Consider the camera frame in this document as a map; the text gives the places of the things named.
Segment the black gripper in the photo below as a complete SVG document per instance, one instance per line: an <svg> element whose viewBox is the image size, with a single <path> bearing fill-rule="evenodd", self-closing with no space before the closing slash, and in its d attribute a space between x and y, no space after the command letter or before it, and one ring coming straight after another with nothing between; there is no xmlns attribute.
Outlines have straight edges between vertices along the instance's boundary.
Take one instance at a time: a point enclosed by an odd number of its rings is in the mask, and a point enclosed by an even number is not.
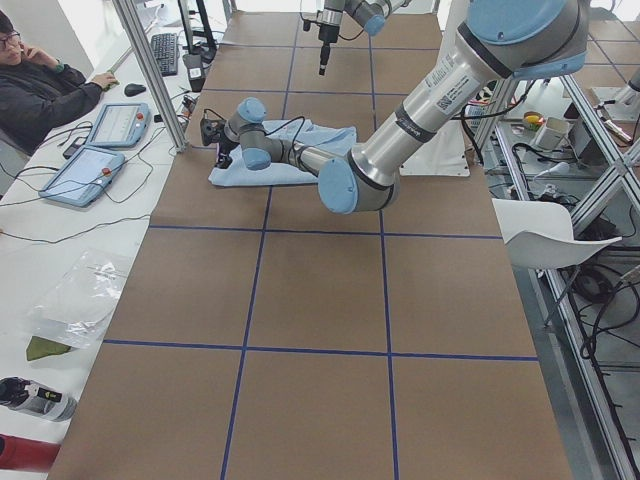
<svg viewBox="0 0 640 480"><path fill-rule="evenodd" d="M227 122L225 120L212 120L202 118L200 120L201 141L204 146L217 145L216 168L228 168L233 160L231 152L238 146L226 133Z"/></svg>
<svg viewBox="0 0 640 480"><path fill-rule="evenodd" d="M319 23L318 39L322 42L320 51L320 62L318 74L324 76L326 74L326 68L329 62L331 53L331 44L337 43L340 33L340 24L334 23Z"/></svg>

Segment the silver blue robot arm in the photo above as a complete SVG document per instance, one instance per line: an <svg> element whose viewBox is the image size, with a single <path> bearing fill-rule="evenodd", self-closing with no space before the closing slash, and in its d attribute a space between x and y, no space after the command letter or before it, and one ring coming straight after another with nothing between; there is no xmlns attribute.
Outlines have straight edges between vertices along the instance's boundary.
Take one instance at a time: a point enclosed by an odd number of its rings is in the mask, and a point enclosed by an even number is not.
<svg viewBox="0 0 640 480"><path fill-rule="evenodd" d="M399 168L489 82L574 73L586 58L586 1L472 1L455 29L453 47L364 143L343 157L294 139L268 135L264 104L248 97L229 119L200 121L203 144L226 162L239 148L245 166L286 163L316 176L325 207L338 214L376 211L398 191Z"/></svg>
<svg viewBox="0 0 640 480"><path fill-rule="evenodd" d="M387 19L400 8L412 3L411 0L399 1L366 1L366 0L335 0L324 1L322 9L316 18L308 23L318 26L318 39L322 42L319 60L319 75L324 76L329 63L331 45L338 42L342 17L347 14L369 36L378 35L385 26Z"/></svg>

